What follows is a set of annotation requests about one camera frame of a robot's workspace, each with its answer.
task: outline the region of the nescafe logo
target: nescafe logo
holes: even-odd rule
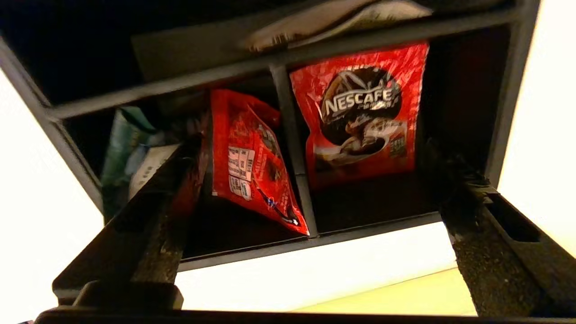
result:
[[[341,145],[350,137],[350,125],[374,118],[393,119],[400,113],[400,85],[392,75],[374,66],[340,71],[324,92],[320,109],[324,137]]]

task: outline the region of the red coffee sachet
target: red coffee sachet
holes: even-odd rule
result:
[[[310,128],[312,189],[415,167],[427,44],[324,60],[290,74]]]
[[[210,93],[213,121],[212,195],[308,234],[290,185],[278,140],[270,127],[280,112],[230,90]]]

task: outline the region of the black organizer box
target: black organizer box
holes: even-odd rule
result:
[[[143,107],[154,122],[159,100],[223,87],[280,109],[279,137],[310,237],[234,205],[205,202],[180,265],[189,270],[441,221],[419,153],[429,138],[464,156],[496,187],[539,1],[488,2],[261,56],[222,45],[318,1],[13,2],[0,10],[0,65],[100,209],[98,174],[114,107]],[[289,72],[421,40],[430,52],[416,171],[311,193],[303,155],[308,129]]]

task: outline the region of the black plastic frame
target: black plastic frame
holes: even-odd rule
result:
[[[241,251],[226,251],[223,254],[185,259],[179,268],[179,270],[183,271],[342,242],[441,221],[439,213],[434,212],[415,215],[414,217],[391,221],[385,224],[366,226],[347,232],[318,237],[304,167],[304,156],[300,147],[299,135],[295,127],[293,127],[295,123],[293,118],[295,117],[295,108],[291,98],[289,78],[286,72],[286,66],[297,63],[305,63],[345,53],[474,31],[498,25],[510,25],[513,30],[510,50],[505,76],[502,80],[501,98],[497,112],[497,121],[494,127],[494,135],[492,137],[490,155],[484,173],[490,179],[492,185],[496,187],[506,152],[507,139],[525,62],[528,56],[539,3],[539,0],[518,0],[514,6],[503,9],[471,13],[457,17],[416,21],[389,29],[311,44],[306,47],[265,55],[248,61],[207,69],[181,77],[151,82],[55,107],[53,107],[38,90],[33,80],[31,80],[3,40],[0,40],[0,65],[49,139],[99,209],[102,208],[102,203],[98,180],[88,167],[87,162],[79,152],[75,143],[70,139],[66,129],[62,126],[63,120],[109,109],[146,97],[193,88],[209,82],[243,76],[256,71],[270,71],[276,86],[280,109],[285,116],[283,119],[285,123],[284,128],[287,135],[287,145],[291,156],[293,171],[296,176],[295,185],[300,192],[303,213],[310,227],[310,238],[307,240],[295,239],[293,242],[292,240],[284,243],[277,242],[279,244],[242,249]]]

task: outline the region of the white wall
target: white wall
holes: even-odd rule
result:
[[[576,108],[576,63],[570,48],[574,12],[571,1],[544,1],[499,189],[576,255],[576,176],[570,157],[576,138],[571,124]],[[53,278],[100,230],[101,216],[3,74],[0,149],[0,299],[11,301],[2,305],[0,322],[10,324],[56,305]],[[407,242],[415,248],[406,249]],[[299,265],[310,260],[317,266]],[[443,229],[429,225],[200,269],[179,275],[177,283],[186,308],[288,310],[440,270],[451,262]],[[332,271],[323,272],[321,266]],[[287,275],[315,279],[295,284],[275,280]],[[217,284],[215,278],[224,282]]]

